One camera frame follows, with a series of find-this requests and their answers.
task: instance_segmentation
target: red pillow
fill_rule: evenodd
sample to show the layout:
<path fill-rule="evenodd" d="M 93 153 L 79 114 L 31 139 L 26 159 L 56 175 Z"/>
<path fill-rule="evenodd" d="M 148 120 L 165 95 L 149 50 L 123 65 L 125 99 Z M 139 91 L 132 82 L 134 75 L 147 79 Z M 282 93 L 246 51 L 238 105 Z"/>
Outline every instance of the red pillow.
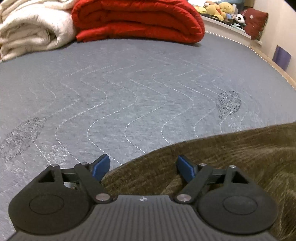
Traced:
<path fill-rule="evenodd" d="M 250 35 L 252 40 L 257 39 L 259 33 L 263 31 L 265 27 L 268 13 L 248 8 L 242 11 L 242 15 L 246 17 L 246 26 L 244 27 L 246 34 Z"/>

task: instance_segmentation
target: plush toy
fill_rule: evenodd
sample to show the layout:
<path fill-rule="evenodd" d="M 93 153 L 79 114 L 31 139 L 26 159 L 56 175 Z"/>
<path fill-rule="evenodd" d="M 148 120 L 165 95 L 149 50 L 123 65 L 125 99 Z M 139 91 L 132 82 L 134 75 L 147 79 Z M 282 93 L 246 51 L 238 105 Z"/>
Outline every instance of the plush toy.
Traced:
<path fill-rule="evenodd" d="M 246 26 L 245 21 L 246 21 L 246 17 L 244 17 L 241 14 L 237 14 L 237 15 L 234 16 L 233 25 L 238 27 L 238 28 L 244 29 L 244 27 Z"/>
<path fill-rule="evenodd" d="M 222 15 L 215 8 L 215 5 L 209 5 L 207 7 L 207 14 L 210 14 L 210 15 L 213 15 L 213 16 L 218 17 L 220 21 L 223 21 L 224 20 L 224 18 L 222 17 Z"/>
<path fill-rule="evenodd" d="M 209 5 L 215 5 L 213 1 L 205 1 L 204 6 L 208 7 Z"/>
<path fill-rule="evenodd" d="M 207 13 L 207 10 L 206 10 L 204 7 L 196 6 L 195 9 L 196 9 L 196 11 L 198 11 L 200 14 L 202 14 L 202 13 Z"/>
<path fill-rule="evenodd" d="M 220 6 L 218 4 L 214 4 L 216 10 L 218 11 L 218 13 L 220 13 L 220 15 L 223 17 L 223 19 L 227 18 L 227 15 L 225 12 L 223 12 L 223 10 L 220 8 Z"/>
<path fill-rule="evenodd" d="M 229 19 L 233 19 L 233 14 L 236 6 L 234 8 L 230 3 L 222 2 L 219 4 L 219 7 L 221 8 L 221 11 L 226 13 L 226 18 L 224 18 L 226 22 L 229 22 Z"/>

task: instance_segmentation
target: gray mattress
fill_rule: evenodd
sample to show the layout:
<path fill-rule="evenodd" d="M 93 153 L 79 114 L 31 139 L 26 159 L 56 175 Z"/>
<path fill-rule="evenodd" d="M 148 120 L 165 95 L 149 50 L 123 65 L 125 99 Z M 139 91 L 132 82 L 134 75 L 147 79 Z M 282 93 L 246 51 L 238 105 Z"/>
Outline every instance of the gray mattress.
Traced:
<path fill-rule="evenodd" d="M 193 138 L 296 120 L 296 93 L 249 48 L 110 39 L 0 64 L 0 240 L 8 203 L 49 164 L 111 167 Z"/>

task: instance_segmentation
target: wall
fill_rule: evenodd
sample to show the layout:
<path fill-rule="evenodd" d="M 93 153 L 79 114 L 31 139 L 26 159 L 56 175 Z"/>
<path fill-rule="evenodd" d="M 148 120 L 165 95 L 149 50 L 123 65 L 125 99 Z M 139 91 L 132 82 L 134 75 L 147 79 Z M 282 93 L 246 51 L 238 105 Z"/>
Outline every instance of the wall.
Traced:
<path fill-rule="evenodd" d="M 290 53 L 292 59 L 286 72 L 296 80 L 296 12 L 284 0 L 255 0 L 254 8 L 269 13 L 261 51 L 273 58 L 279 45 Z"/>

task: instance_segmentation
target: screw head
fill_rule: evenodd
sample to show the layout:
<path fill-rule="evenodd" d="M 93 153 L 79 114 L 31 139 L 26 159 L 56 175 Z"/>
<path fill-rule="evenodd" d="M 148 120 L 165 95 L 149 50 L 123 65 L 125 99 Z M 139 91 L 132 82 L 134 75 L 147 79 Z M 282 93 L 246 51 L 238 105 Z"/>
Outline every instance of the screw head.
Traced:
<path fill-rule="evenodd" d="M 188 202 L 191 200 L 191 196 L 188 194 L 180 194 L 177 196 L 177 200 L 180 202 Z"/>
<path fill-rule="evenodd" d="M 140 200 L 141 202 L 145 202 L 145 201 L 147 201 L 148 199 L 147 199 L 146 197 L 141 197 L 139 200 Z"/>
<path fill-rule="evenodd" d="M 96 195 L 96 200 L 98 201 L 108 201 L 110 199 L 110 195 L 107 193 L 99 193 Z"/>

